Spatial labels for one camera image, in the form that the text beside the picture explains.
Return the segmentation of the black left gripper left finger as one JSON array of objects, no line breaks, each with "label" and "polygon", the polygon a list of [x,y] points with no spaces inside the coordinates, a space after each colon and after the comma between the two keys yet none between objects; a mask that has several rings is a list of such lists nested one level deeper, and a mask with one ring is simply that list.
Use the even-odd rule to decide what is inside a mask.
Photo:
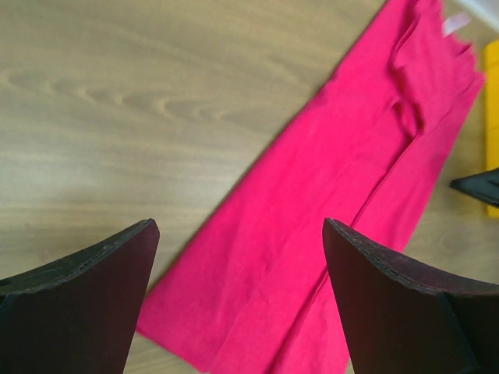
[{"label": "black left gripper left finger", "polygon": [[152,219],[1,281],[3,373],[121,373],[159,243]]}]

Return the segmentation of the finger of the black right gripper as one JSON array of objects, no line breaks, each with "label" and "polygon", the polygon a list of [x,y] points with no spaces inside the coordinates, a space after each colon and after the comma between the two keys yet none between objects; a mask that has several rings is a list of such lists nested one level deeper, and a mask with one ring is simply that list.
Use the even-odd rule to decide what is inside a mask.
[{"label": "finger of the black right gripper", "polygon": [[499,171],[497,168],[456,178],[449,183],[449,187],[489,206],[498,206]]}]

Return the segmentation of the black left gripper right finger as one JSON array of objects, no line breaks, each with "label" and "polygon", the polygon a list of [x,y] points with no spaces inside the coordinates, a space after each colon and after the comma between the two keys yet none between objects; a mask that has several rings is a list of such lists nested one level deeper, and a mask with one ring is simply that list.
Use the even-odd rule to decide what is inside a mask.
[{"label": "black left gripper right finger", "polygon": [[357,373],[495,373],[498,286],[323,226],[334,297]]}]

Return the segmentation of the yellow plastic tray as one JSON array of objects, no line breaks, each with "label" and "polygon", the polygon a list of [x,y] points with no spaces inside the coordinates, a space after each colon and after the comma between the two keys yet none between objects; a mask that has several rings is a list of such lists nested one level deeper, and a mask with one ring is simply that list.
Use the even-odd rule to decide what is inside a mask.
[{"label": "yellow plastic tray", "polygon": [[489,171],[498,168],[498,41],[484,48],[483,70],[486,75],[484,89],[485,161]]}]

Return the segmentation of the pink red t shirt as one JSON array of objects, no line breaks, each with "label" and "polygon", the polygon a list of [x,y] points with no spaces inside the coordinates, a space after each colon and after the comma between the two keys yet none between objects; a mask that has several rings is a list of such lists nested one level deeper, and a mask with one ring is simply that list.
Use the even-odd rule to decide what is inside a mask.
[{"label": "pink red t shirt", "polygon": [[388,1],[146,297],[138,332],[208,373],[343,373],[326,218],[402,251],[483,86],[439,1]]}]

